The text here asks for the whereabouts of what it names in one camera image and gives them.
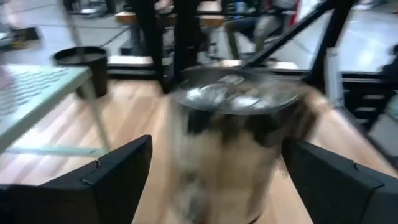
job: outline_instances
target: tiled floor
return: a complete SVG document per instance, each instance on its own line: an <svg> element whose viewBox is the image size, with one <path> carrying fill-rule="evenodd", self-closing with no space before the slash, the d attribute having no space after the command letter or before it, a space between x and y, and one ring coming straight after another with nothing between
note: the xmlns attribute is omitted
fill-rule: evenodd
<svg viewBox="0 0 398 224"><path fill-rule="evenodd" d="M2 21L7 20L21 27L37 26L43 37L40 44L3 55L6 63L48 65L52 63L50 60L52 54L73 46L68 29L65 27L66 23L56 3L57 0L12 0L7 6L1 6ZM303 5L300 17L309 10L311 10L310 3ZM294 62L299 68L308 68L316 54L318 42L329 16L329 14L322 16L276 52L275 57L281 61ZM83 45L103 45L125 29L117 24L113 17L85 19L75 16L75 21ZM219 40L225 39L222 31L220 29L217 32ZM118 54L118 47L128 37L128 33L125 32L105 47L110 54ZM398 43L397 37L398 16L381 11L353 11L341 37L340 69L376 71L381 65L389 63L391 56L388 51L392 45ZM243 52L252 51L252 44L244 37L239 37L239 41ZM228 58L226 41L219 41L218 45L220 56Z"/></svg>

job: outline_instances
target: wooden table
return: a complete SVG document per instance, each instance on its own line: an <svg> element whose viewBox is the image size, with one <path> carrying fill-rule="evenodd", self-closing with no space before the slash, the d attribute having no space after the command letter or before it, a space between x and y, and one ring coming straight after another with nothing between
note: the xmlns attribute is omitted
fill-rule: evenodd
<svg viewBox="0 0 398 224"><path fill-rule="evenodd" d="M221 6L216 1L203 1L198 6L198 11L206 12L221 12ZM116 15L116 20L120 24L138 24L138 19L133 12L120 12ZM220 27L224 22L224 16L200 16L200 19L207 27ZM175 15L171 15L168 20L168 25L175 24Z"/></svg>
<svg viewBox="0 0 398 224"><path fill-rule="evenodd" d="M154 151L148 180L133 223L177 224L166 213L163 202L168 181L169 154L164 133L168 96L161 96L157 83L148 81L111 81L108 96L98 100L112 148L115 149L143 134L153 137ZM355 162L398 177L352 125L316 91L309 94L308 107L319 115L315 134L309 141ZM89 106L74 95L26 133L17 145L98 147ZM3 154L0 156L0 182L39 185L91 162L89 157L60 157ZM312 223L291 179L276 170L266 200L266 210L258 224Z"/></svg>

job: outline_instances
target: person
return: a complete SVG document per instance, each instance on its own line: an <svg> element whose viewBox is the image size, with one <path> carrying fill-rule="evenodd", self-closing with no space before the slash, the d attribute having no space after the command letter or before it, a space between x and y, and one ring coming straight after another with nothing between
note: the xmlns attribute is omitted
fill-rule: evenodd
<svg viewBox="0 0 398 224"><path fill-rule="evenodd" d="M254 4L248 0L246 3L248 11L254 11ZM235 32L245 35L251 42L254 42L255 52L264 48L264 42L276 29L283 25L282 13L285 10L293 9L295 0L262 0L260 16L245 17L224 23L228 37L232 58L239 59L239 50L236 43Z"/></svg>

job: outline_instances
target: black trash can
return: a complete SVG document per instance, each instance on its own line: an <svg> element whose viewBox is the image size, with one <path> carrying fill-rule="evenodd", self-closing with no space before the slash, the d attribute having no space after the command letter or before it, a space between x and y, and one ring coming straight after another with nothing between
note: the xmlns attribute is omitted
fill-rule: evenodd
<svg viewBox="0 0 398 224"><path fill-rule="evenodd" d="M97 98L108 92L108 55L106 50L99 47L83 47L85 61L81 62L77 47L61 50L53 56L57 65L62 66L89 66L91 68L91 81ZM81 88L76 90L80 98L85 98Z"/></svg>

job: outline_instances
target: stainless steel cup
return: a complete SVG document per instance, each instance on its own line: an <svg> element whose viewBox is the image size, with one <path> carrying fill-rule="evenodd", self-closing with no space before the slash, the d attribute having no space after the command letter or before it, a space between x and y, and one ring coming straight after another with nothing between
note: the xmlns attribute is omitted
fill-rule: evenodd
<svg viewBox="0 0 398 224"><path fill-rule="evenodd" d="M191 68L169 108L171 207L181 223L254 221L297 107L291 83Z"/></svg>

